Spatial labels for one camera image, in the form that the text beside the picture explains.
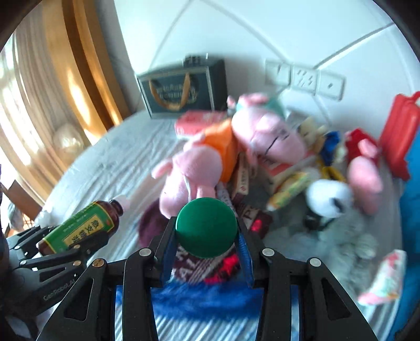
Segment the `brown syrup bottle green label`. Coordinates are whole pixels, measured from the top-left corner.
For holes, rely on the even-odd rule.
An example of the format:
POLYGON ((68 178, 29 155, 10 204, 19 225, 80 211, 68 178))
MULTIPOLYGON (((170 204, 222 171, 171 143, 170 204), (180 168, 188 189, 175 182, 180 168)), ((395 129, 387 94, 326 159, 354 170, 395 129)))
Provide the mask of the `brown syrup bottle green label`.
POLYGON ((124 195, 90 203, 49 232, 39 242, 39 252, 43 256, 64 252, 97 232, 107 232, 111 237, 117 232, 120 218, 130 206, 130 199, 124 195))

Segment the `green round lid jar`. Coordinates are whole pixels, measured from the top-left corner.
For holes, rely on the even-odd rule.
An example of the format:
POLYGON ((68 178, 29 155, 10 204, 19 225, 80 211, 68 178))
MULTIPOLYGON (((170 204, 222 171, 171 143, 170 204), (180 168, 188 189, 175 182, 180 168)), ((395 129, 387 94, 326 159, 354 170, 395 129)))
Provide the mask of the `green round lid jar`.
POLYGON ((215 198, 198 198, 185 205, 177 215, 177 241, 188 253, 211 259, 226 253, 237 234, 234 211, 215 198))

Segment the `grey fluffy plush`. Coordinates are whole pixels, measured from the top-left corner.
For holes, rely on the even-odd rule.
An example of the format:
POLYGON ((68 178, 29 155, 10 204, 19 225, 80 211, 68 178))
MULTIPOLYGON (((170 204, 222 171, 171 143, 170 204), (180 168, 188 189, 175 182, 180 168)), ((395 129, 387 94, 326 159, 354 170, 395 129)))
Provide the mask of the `grey fluffy plush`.
POLYGON ((280 227, 269 232, 264 243, 289 259, 305 262, 317 257, 352 298, 372 283, 378 243, 367 232, 367 218, 357 209, 349 210, 320 232, 299 224, 280 227))

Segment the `pink pig plush orange dress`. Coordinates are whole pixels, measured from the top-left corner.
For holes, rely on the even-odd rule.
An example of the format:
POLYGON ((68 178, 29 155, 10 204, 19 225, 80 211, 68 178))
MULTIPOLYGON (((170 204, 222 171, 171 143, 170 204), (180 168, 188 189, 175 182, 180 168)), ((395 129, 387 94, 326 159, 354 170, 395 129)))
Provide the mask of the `pink pig plush orange dress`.
POLYGON ((169 219, 192 200, 215 198, 218 183, 231 179, 238 153, 231 120, 225 119, 205 128, 180 152, 158 163, 152 177, 166 177, 159 196, 161 214, 169 219))

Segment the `Kotex pad pack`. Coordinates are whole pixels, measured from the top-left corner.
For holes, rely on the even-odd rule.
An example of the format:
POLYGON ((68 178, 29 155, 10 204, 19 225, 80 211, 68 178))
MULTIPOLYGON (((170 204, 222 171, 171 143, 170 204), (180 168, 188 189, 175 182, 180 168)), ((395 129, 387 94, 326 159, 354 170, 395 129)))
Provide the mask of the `Kotex pad pack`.
POLYGON ((407 253, 395 249, 386 255, 377 269, 371 286, 360 294, 357 301, 362 306, 378 306, 397 300, 402 293, 406 271, 407 253))

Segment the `maroon knit hat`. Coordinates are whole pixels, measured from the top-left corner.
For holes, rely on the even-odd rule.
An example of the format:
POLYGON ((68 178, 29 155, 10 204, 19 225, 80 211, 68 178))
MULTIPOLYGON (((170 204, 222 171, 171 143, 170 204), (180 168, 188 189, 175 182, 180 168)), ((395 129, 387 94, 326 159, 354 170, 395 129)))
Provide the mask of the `maroon knit hat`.
POLYGON ((234 219, 242 219, 247 230, 263 239, 273 218, 250 205, 231 207, 214 198, 191 201, 182 210, 175 227, 180 234, 174 277, 184 283, 209 285, 230 280, 240 269, 234 247, 234 219))

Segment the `white black round plush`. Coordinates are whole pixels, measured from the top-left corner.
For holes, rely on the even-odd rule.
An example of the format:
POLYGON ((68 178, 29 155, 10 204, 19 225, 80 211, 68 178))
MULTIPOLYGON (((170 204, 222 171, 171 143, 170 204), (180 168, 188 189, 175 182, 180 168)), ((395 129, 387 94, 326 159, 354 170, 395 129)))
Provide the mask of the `white black round plush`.
POLYGON ((353 192, 347 183, 320 179, 308 186, 305 199, 316 215, 337 218, 353 205, 353 192))

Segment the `pink pig plush teal dress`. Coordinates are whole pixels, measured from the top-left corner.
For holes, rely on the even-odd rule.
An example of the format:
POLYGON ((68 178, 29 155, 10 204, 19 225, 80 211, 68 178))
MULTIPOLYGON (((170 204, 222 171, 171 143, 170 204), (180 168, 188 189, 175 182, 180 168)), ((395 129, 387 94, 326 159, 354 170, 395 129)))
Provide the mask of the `pink pig plush teal dress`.
POLYGON ((277 163, 296 164, 307 153, 305 142, 279 114, 267 107, 268 102, 269 97, 260 92, 243 94, 238 99, 227 97, 227 107, 235 111, 232 131, 249 165, 256 167, 260 156, 277 163))

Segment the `blue yellow small doll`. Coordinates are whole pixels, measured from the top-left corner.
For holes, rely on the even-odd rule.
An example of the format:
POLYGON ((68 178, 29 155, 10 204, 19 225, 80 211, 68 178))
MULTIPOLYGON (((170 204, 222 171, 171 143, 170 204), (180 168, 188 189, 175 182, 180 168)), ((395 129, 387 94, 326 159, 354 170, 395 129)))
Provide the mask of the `blue yellow small doll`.
POLYGON ((345 176, 335 164, 346 156, 338 131, 328 131, 326 126, 318 126, 312 117, 303 120, 297 128, 309 151, 316 157, 321 178, 346 183, 345 176))

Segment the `blue plastic crate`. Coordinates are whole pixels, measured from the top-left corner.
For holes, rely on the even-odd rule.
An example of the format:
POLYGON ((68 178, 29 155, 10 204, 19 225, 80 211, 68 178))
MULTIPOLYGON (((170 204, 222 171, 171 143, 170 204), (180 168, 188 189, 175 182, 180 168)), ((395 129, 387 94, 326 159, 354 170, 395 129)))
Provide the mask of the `blue plastic crate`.
POLYGON ((407 267, 402 296, 388 340, 416 340, 419 337, 419 137, 409 150, 410 180, 399 201, 402 221, 402 246, 407 252, 407 267))

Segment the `pink tissue pack by bag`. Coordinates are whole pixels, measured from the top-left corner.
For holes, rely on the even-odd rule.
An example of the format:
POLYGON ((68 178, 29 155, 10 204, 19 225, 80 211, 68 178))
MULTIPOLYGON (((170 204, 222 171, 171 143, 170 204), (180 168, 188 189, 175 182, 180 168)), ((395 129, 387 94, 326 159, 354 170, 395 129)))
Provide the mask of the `pink tissue pack by bag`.
POLYGON ((175 134, 177 138, 188 139, 212 124, 223 121, 226 116, 225 111, 189 110, 176 120, 175 134))

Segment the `pig plush red dress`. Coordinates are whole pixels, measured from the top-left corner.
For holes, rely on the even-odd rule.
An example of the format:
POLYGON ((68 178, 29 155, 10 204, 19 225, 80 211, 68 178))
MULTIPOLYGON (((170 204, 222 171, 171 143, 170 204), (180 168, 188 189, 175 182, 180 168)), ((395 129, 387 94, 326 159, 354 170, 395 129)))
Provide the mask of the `pig plush red dress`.
POLYGON ((380 150, 377 142, 361 128, 345 134, 347 148, 347 182, 355 202, 367 214, 379 208, 383 182, 379 174, 380 150))

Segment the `red plastic case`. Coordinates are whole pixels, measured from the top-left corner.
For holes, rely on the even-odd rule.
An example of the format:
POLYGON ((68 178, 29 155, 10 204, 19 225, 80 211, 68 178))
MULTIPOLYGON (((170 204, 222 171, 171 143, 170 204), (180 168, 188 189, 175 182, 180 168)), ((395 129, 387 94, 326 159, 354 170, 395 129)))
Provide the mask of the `red plastic case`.
POLYGON ((407 153, 419 128, 419 92, 410 97, 395 96, 391 111, 379 139, 379 145, 392 175, 403 181, 410 179, 407 153))

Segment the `black gift bag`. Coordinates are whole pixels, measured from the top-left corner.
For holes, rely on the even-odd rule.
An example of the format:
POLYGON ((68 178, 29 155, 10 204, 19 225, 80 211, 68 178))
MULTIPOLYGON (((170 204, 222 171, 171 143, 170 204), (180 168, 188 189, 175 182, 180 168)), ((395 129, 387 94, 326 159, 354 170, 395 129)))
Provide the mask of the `black gift bag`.
POLYGON ((153 119, 171 119, 189 110, 226 110, 226 68, 220 57, 190 55, 138 75, 137 83, 153 119))

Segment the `white wall socket panel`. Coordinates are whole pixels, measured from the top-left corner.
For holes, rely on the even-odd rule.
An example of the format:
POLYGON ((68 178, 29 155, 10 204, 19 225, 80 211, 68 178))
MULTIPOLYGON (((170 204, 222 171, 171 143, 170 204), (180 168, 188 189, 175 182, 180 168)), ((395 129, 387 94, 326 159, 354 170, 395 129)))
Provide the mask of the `white wall socket panel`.
POLYGON ((341 101, 345 92, 345 77, 284 61, 265 63, 266 84, 290 88, 311 95, 341 101))

